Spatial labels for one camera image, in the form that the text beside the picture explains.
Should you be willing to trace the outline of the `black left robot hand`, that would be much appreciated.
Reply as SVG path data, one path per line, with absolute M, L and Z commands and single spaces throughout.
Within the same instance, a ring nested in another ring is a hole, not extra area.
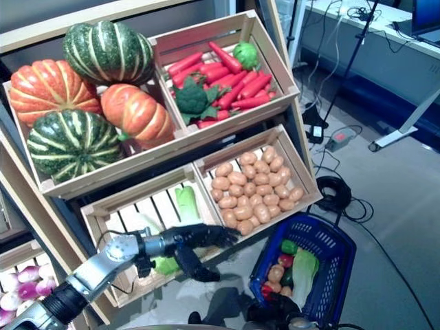
M 195 248 L 228 248 L 241 236 L 234 228 L 221 225 L 195 224 L 174 227 L 160 234 L 164 243 L 162 256 L 172 257 L 181 271 L 189 278 L 203 282 L 219 282 L 220 274 L 206 268 L 194 252 Z

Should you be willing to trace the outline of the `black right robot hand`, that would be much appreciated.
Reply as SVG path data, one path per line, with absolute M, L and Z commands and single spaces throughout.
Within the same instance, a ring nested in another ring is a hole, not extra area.
M 269 293 L 269 300 L 253 302 L 247 308 L 245 319 L 256 322 L 287 322 L 298 316 L 302 316 L 300 308 L 290 297 Z

